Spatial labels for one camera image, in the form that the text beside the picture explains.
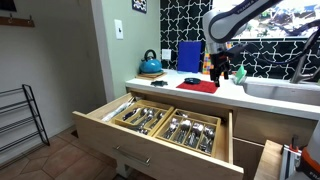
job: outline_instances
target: faucet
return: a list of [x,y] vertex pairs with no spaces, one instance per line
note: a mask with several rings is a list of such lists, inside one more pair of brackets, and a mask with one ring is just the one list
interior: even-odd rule
[[[307,40],[305,46],[304,46],[304,50],[310,45],[310,43],[314,40],[315,38],[315,34],[316,33],[313,33]],[[314,78],[319,72],[320,72],[320,67],[318,67],[318,69],[313,73],[313,74],[302,74],[302,68],[303,68],[303,65],[304,65],[304,62],[306,61],[307,59],[307,55],[303,55],[300,60],[299,60],[299,63],[298,63],[298,66],[296,68],[296,71],[294,72],[292,78],[290,79],[290,83],[293,83],[293,84],[298,84],[300,81],[303,81],[303,80],[309,80],[309,79],[312,79]]]
[[318,67],[318,69],[313,74],[302,74],[302,68],[306,59],[307,55],[301,57],[296,71],[290,79],[290,83],[298,84],[300,81],[312,79],[320,72],[320,67]]

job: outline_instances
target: cutlery tray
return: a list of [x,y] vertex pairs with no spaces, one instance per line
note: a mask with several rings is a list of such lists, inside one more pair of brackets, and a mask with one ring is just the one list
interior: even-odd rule
[[[180,130],[182,128],[181,123],[186,120],[190,121],[190,126],[189,126],[189,128],[187,128],[187,130],[185,130],[186,135],[181,136],[181,134],[182,134],[182,133],[180,133]],[[195,132],[195,131],[193,131],[193,128],[192,128],[195,123],[202,125],[203,129],[201,130],[201,133],[199,133],[200,130],[197,131],[197,133],[196,133],[197,138],[194,138],[196,140],[190,141],[192,133]],[[205,154],[207,156],[215,157],[217,141],[219,139],[218,136],[222,135],[221,133],[219,133],[220,124],[221,124],[221,118],[198,114],[198,113],[185,111],[185,110],[181,110],[181,109],[176,109],[170,115],[170,117],[168,117],[168,119],[162,124],[162,126],[154,134],[154,136],[158,139],[163,140],[163,141],[167,141],[172,144],[182,146],[184,148]],[[172,127],[176,127],[175,131],[173,131],[173,132],[171,131],[172,132],[171,135],[170,135],[170,133],[168,133],[170,125],[172,125]],[[214,138],[210,144],[208,143],[208,142],[210,142],[207,138],[208,136],[205,135],[205,134],[207,134],[207,133],[205,133],[206,128],[212,129],[213,132],[215,133]]]
[[[123,120],[123,117],[132,112],[134,109],[139,108],[139,110],[129,117],[126,120]],[[128,107],[126,110],[123,112],[119,113],[117,116],[113,118],[113,123],[117,124],[122,127],[130,127],[130,126],[135,126],[138,125],[140,122],[142,122],[145,118],[147,118],[148,113],[145,113],[143,116],[141,116],[141,111],[143,111],[144,108],[148,109],[153,109],[154,110],[154,115],[153,118],[147,122],[144,126],[143,129],[148,131],[148,136],[152,136],[159,127],[165,122],[165,120],[170,116],[170,114],[173,112],[174,107],[166,104],[161,104],[161,103],[156,103],[152,101],[146,101],[146,100],[139,100],[136,103],[134,103],[132,106]],[[157,121],[157,117],[160,113],[164,113],[162,118],[158,120],[158,123],[154,125],[153,128],[150,128],[150,126]]]

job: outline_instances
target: kettle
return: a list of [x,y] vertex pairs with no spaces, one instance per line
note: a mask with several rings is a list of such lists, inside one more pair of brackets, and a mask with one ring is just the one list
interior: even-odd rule
[[156,59],[156,52],[152,49],[149,49],[144,54],[144,59],[141,60],[140,71],[144,74],[160,73],[162,72],[162,64],[159,60]]

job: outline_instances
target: open drawer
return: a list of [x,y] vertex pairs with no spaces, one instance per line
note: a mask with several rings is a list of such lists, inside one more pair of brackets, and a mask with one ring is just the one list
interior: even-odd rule
[[129,93],[91,113],[73,112],[82,143],[156,179],[242,179],[232,163],[232,112],[221,124],[215,158],[114,124],[102,117],[128,101]]

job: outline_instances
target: white countertop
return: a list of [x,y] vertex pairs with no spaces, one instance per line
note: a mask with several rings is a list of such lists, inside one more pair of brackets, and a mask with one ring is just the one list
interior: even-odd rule
[[[306,104],[292,103],[286,101],[278,101],[278,100],[270,100],[264,98],[258,98],[254,96],[250,96],[245,93],[244,89],[240,85],[235,85],[231,78],[229,80],[224,80],[223,77],[220,79],[220,87],[214,94],[204,93],[198,91],[184,90],[180,88],[176,88],[180,85],[185,78],[194,77],[199,78],[201,80],[210,81],[209,75],[203,75],[201,73],[185,73],[185,72],[177,72],[174,70],[164,70],[167,72],[167,75],[157,79],[167,81],[168,85],[164,87],[154,87],[151,86],[151,81],[143,80],[143,79],[132,79],[126,82],[126,87],[136,88],[151,92],[158,92],[163,94],[169,94],[179,97],[187,97],[198,100],[204,100],[209,102],[221,103],[230,106],[243,107],[255,110],[261,110],[266,112],[302,117],[313,120],[320,120],[320,106],[312,106]],[[284,80],[275,80],[275,79],[262,79],[262,78],[252,78],[248,77],[247,80],[254,81],[272,81],[273,84],[281,84],[287,83],[289,86],[296,86],[297,88],[301,85],[308,86],[311,89],[316,89],[320,91],[320,86],[316,85],[308,85],[308,84],[290,84]]]

